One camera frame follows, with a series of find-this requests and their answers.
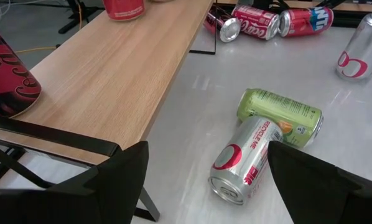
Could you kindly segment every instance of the diet coke can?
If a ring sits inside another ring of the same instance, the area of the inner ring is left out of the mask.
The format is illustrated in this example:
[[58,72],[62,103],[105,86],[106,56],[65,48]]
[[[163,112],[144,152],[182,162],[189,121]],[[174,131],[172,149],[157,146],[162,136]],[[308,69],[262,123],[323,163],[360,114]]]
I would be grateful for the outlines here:
[[362,80],[372,75],[372,13],[366,15],[338,59],[338,75]]
[[218,30],[219,38],[225,43],[235,40],[240,33],[240,21],[216,6],[211,7],[203,24],[214,35]]
[[0,116],[13,117],[35,103],[41,86],[0,36]]
[[239,5],[231,15],[240,20],[241,31],[253,37],[269,40],[279,29],[279,15],[272,12]]
[[246,119],[212,165],[208,182],[213,191],[228,202],[244,204],[259,187],[269,141],[281,140],[275,122],[261,116]]
[[128,21],[143,15],[144,0],[103,0],[110,19]]
[[319,34],[331,27],[334,13],[327,7],[289,9],[280,14],[279,34],[282,37]]

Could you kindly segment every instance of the green tea can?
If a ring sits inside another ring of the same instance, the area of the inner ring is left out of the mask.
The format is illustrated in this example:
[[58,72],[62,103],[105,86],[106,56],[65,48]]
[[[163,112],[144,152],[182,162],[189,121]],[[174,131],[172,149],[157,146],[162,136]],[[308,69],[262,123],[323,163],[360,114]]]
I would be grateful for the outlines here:
[[237,117],[263,116],[273,120],[283,132],[286,144],[302,149],[313,142],[324,117],[320,109],[262,89],[247,89],[241,97]]

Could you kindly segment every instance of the wooden tabletop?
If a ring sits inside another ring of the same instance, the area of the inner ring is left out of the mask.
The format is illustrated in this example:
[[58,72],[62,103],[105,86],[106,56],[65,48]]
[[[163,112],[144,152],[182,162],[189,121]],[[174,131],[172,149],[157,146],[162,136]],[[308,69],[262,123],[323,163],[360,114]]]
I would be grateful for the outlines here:
[[[238,0],[218,0],[218,3],[236,4]],[[315,7],[319,2],[285,1],[290,7]],[[372,12],[372,4],[342,3],[335,7],[338,10]]]
[[[118,143],[146,138],[212,0],[147,3],[131,22],[102,12],[31,72],[43,94],[16,119]],[[0,131],[0,139],[99,164],[105,156]]]

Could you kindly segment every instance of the wooden table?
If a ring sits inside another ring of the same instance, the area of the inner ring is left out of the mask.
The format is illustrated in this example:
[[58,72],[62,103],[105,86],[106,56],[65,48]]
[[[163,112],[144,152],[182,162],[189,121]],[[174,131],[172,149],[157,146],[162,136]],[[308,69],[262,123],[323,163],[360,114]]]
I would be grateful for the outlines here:
[[[236,4],[238,0],[218,0],[218,3],[223,4]],[[290,7],[314,7],[319,2],[304,2],[304,1],[285,1]],[[355,4],[355,3],[342,3],[334,9],[346,11],[364,11],[372,12],[372,4]]]
[[[31,72],[43,94],[16,119],[118,143],[144,140],[212,0],[147,3],[131,22],[102,12]],[[90,164],[106,156],[0,131],[0,139]]]

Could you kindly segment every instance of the red can on table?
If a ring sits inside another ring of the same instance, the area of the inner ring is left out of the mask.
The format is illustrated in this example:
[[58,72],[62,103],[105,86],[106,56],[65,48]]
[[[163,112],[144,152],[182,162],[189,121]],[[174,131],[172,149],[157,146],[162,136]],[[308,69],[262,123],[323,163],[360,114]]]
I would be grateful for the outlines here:
[[280,14],[279,34],[282,37],[319,34],[331,27],[334,13],[327,7],[289,9]]
[[22,113],[40,93],[38,81],[0,36],[0,116]]
[[103,0],[110,19],[128,21],[144,12],[144,0]]
[[269,40],[279,29],[279,15],[249,6],[236,6],[232,16],[241,22],[241,31],[253,37]]

